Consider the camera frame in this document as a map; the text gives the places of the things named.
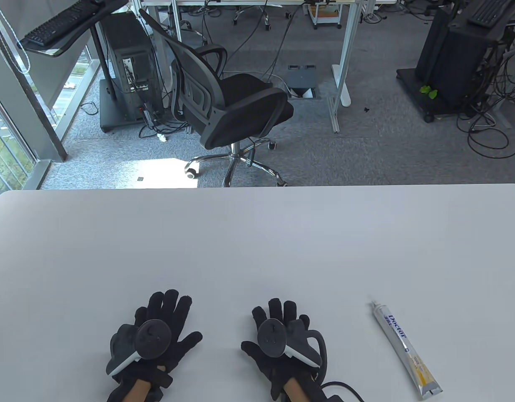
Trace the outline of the person's right hand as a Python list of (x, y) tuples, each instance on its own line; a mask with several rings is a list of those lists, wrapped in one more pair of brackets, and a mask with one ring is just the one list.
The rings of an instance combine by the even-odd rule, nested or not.
[[(293, 301), (280, 302), (279, 298), (269, 300), (269, 314), (257, 306), (252, 310), (256, 327), (259, 328), (267, 318), (277, 319), (284, 325), (300, 319), (305, 329), (309, 328), (310, 319), (306, 314), (297, 315), (296, 303)], [(259, 371), (271, 383), (271, 398), (279, 401), (280, 397), (287, 396), (292, 402), (324, 402), (326, 395), (319, 385), (315, 384), (318, 370), (297, 358), (286, 356), (273, 358), (267, 356), (257, 343), (243, 341), (241, 350), (254, 360)]]

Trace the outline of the person's left hand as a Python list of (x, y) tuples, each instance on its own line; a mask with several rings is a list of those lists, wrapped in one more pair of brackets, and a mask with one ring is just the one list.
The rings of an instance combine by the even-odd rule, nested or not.
[(191, 305), (192, 298), (175, 289), (156, 292), (136, 310), (133, 324), (122, 324), (112, 335), (105, 372), (117, 386), (109, 402), (162, 400), (173, 383), (171, 372), (202, 340), (198, 331), (179, 340)]

